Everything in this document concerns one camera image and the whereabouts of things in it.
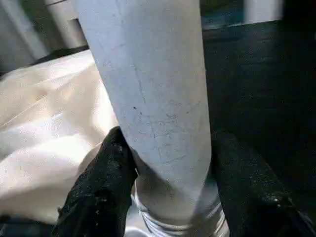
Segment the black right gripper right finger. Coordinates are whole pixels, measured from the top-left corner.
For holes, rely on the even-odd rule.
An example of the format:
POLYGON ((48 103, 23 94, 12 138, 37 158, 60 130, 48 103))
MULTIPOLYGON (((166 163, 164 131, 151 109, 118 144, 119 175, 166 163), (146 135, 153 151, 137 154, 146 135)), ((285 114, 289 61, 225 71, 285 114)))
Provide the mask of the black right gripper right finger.
POLYGON ((234 135, 211 135, 212 172, 232 237, 314 237, 316 227, 270 166, 234 135))

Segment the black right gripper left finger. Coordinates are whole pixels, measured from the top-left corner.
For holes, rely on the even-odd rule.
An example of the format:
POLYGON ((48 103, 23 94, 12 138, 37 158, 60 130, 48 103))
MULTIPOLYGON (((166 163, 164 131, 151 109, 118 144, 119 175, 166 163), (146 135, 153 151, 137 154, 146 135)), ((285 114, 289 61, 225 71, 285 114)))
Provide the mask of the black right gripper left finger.
POLYGON ((124 236, 136 178, 132 152, 120 127, 116 126, 68 193, 51 235, 124 236))

